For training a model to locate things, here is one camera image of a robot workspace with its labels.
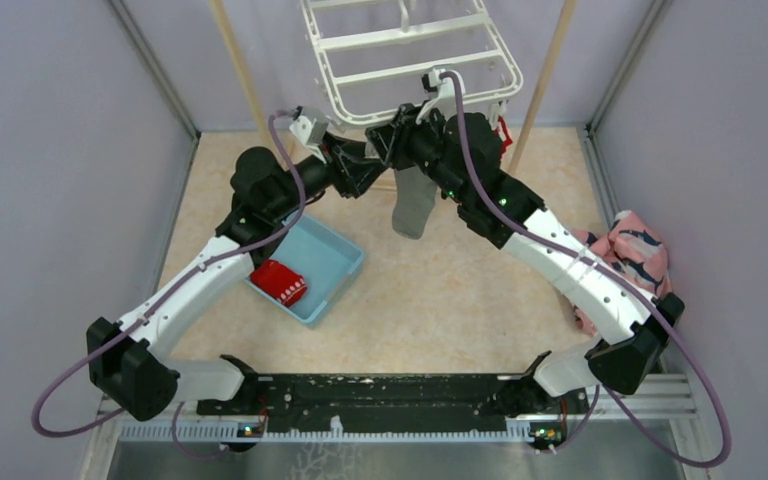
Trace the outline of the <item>grey striped sock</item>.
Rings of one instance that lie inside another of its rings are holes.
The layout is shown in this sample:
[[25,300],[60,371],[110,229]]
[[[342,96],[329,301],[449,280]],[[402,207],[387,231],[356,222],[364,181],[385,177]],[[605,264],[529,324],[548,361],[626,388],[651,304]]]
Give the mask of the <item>grey striped sock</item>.
[[393,230],[408,239],[420,239],[435,206],[438,186],[418,167],[394,172],[396,203],[391,215]]

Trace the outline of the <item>white clip hanger frame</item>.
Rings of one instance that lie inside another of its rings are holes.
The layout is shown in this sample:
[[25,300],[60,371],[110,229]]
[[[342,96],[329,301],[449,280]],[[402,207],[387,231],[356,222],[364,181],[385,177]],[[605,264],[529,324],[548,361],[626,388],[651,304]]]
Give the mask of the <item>white clip hanger frame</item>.
[[342,123],[383,122],[426,97],[432,69],[458,72],[464,101],[507,100],[524,75],[483,1],[303,1],[318,85]]

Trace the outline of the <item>light blue plastic basket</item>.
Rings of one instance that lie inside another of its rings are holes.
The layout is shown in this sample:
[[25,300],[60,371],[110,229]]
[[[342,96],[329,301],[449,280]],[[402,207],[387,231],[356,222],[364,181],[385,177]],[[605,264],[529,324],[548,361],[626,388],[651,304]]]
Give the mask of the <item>light blue plastic basket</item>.
[[249,280],[245,283],[309,329],[316,328],[360,275],[366,259],[361,247],[312,216],[304,215],[269,258],[302,275],[305,296],[285,307]]

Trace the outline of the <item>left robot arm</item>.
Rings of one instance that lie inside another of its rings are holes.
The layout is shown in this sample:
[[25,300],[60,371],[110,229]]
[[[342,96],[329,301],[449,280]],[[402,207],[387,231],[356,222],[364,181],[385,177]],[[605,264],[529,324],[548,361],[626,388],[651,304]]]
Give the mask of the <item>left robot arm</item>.
[[238,284],[313,327],[356,279],[362,249],[303,210],[328,190],[360,196],[384,164],[367,142],[333,134],[310,148],[308,157],[288,167],[266,147],[241,153],[230,212],[196,257],[118,321],[101,318],[88,328],[90,381],[121,411],[138,421],[194,401],[222,401],[237,414],[252,411],[260,388],[238,359],[171,358],[184,334]]

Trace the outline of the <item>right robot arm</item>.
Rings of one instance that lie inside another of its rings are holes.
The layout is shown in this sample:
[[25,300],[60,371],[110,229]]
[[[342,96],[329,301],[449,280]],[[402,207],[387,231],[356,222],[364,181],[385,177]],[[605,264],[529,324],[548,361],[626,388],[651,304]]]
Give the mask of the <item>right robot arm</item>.
[[469,230],[534,268],[595,327],[593,343],[551,353],[537,364],[523,385],[527,406],[548,412],[564,393],[596,384],[634,394],[667,346],[683,301],[636,285],[504,171],[503,141],[485,115],[419,113],[405,104],[391,120],[365,131],[370,148],[396,177],[394,230],[420,238],[437,196],[451,199]]

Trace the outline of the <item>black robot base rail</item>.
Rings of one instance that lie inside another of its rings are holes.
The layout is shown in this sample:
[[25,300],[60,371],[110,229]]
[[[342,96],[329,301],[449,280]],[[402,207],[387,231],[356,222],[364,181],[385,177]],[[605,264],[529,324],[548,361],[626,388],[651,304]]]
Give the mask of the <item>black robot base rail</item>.
[[502,437],[547,448],[565,440],[569,415],[590,407],[583,389],[549,396],[531,369],[515,374],[267,374],[236,358],[229,361],[244,374],[240,390],[229,400],[199,401],[197,412],[252,416],[255,427],[249,433],[263,438]]

